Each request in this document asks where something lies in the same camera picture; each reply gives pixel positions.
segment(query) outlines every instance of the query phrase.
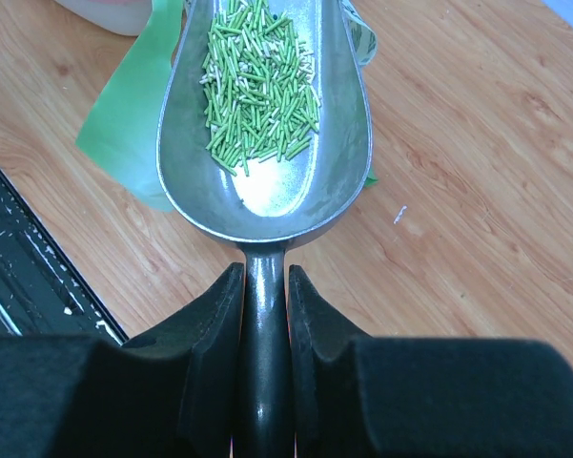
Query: wooden floor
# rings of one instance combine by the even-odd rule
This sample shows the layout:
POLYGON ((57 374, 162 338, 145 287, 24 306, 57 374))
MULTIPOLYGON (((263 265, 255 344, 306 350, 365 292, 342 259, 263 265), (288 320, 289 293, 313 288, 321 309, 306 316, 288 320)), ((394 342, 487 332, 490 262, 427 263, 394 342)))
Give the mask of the wooden floor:
MULTIPOLYGON (((380 181, 287 261, 372 333, 540 338, 573 364, 573 31, 539 0, 357 7, 379 33, 380 181)), ((0 166, 134 334, 242 257, 74 147, 131 43, 48 0, 0 1, 0 166)))

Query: green paper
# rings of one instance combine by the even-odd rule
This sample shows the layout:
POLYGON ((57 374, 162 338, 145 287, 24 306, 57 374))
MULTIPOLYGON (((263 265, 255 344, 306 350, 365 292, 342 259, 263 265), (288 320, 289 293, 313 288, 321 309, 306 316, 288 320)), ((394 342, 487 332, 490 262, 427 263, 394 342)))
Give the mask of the green paper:
POLYGON ((92 107, 76 139, 98 166, 141 201, 173 210, 156 171, 156 135, 180 37, 183 0, 153 0, 145 29, 92 107))
POLYGON ((366 176, 364 180, 364 187, 368 188, 369 186, 373 186, 375 183, 379 181, 379 178, 375 176, 375 172, 373 172, 373 168, 369 169, 369 175, 366 176))

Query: scoop handle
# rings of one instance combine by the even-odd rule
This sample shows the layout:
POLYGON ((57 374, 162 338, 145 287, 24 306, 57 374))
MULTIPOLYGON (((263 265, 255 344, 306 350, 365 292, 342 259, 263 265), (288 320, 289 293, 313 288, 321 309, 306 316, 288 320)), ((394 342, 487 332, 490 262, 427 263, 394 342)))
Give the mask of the scoop handle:
POLYGON ((238 351, 234 457, 293 458, 293 367, 283 250, 246 252, 238 351))

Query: wooden table surface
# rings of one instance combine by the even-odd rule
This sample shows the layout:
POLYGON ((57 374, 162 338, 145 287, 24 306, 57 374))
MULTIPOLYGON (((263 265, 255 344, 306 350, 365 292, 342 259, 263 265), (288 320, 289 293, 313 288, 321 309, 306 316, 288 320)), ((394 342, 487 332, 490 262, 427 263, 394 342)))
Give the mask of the wooden table surface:
MULTIPOLYGON (((379 36, 379 184, 287 261, 371 333, 540 338, 573 364, 573 31, 539 0, 357 8, 379 36)), ((0 166, 135 334, 242 257, 74 146, 131 44, 50 0, 0 1, 0 166)))

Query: green and white pellet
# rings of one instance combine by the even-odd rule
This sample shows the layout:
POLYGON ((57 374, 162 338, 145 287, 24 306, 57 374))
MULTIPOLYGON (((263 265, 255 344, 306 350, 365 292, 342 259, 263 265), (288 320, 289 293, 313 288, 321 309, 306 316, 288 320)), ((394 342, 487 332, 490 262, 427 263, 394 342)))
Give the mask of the green and white pellet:
POLYGON ((229 0, 208 32, 204 114, 212 158, 233 176, 248 161, 291 160, 319 129, 315 59, 284 13, 267 0, 229 0))

